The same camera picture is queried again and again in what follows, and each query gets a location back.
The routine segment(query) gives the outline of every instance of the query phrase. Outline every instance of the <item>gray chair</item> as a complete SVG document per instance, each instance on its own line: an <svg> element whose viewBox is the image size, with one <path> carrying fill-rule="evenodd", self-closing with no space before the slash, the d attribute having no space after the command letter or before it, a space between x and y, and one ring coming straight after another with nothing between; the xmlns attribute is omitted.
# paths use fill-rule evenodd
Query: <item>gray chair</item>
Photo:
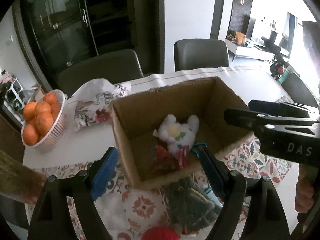
<svg viewBox="0 0 320 240"><path fill-rule="evenodd" d="M317 100L296 73L290 73L281 86L295 103L318 107Z"/></svg>
<svg viewBox="0 0 320 240"><path fill-rule="evenodd" d="M89 58L68 67L60 73L58 86L71 97L81 85L95 78L105 78L112 84L117 84L142 77L136 52L124 49Z"/></svg>
<svg viewBox="0 0 320 240"><path fill-rule="evenodd" d="M191 70L201 67L228 67L229 54L224 41L187 39L174 44L174 69Z"/></svg>

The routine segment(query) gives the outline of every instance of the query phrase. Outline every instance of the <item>human hand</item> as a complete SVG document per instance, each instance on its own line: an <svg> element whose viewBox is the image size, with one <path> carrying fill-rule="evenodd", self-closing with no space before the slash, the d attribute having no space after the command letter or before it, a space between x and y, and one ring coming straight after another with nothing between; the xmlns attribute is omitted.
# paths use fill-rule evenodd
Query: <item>human hand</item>
<svg viewBox="0 0 320 240"><path fill-rule="evenodd" d="M306 165L299 164L299 177L296 185L297 195L294 203L295 210L299 213L307 213L313 206L313 193L315 191L306 179Z"/></svg>

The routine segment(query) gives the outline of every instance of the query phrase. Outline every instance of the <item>red ball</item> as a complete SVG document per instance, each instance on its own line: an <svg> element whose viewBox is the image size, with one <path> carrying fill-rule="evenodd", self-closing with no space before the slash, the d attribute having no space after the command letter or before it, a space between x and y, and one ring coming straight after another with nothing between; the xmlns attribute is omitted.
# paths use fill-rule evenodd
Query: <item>red ball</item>
<svg viewBox="0 0 320 240"><path fill-rule="evenodd" d="M171 228L154 227L145 231L142 240L178 240L180 235Z"/></svg>

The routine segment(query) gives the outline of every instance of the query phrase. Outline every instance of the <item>cabinet door handle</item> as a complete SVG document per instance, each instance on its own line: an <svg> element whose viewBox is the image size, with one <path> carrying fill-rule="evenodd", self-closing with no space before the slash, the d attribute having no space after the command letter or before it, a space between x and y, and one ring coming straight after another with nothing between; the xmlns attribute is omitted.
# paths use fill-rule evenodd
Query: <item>cabinet door handle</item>
<svg viewBox="0 0 320 240"><path fill-rule="evenodd" d="M85 13L85 10L82 9L82 21L84 22L84 24L88 27L88 20L87 20L87 16L86 16L86 13Z"/></svg>

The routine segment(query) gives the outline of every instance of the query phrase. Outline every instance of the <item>plastic basket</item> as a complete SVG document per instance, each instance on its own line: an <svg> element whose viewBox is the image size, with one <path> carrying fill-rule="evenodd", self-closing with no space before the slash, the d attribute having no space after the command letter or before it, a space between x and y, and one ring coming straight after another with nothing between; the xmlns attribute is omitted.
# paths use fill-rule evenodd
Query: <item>plastic basket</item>
<svg viewBox="0 0 320 240"><path fill-rule="evenodd" d="M65 101L67 100L68 97L61 90L52 90L52 92L54 92L57 95L58 103L61 104L61 109L60 109L60 112L58 114L57 119L54 121L49 132L37 144L35 144L33 146L28 146L25 144L23 137L22 137L22 133L23 133L24 127L26 126L26 123L23 124L22 129L21 129L21 139L22 139L23 145L25 147L34 148L41 153L46 153L46 152L52 151L57 146L59 140L64 135L64 133L67 129L67 122L65 119L65 114L63 113L63 108L65 105ZM37 103L41 102L42 100L43 100L43 97L40 98L37 101Z"/></svg>

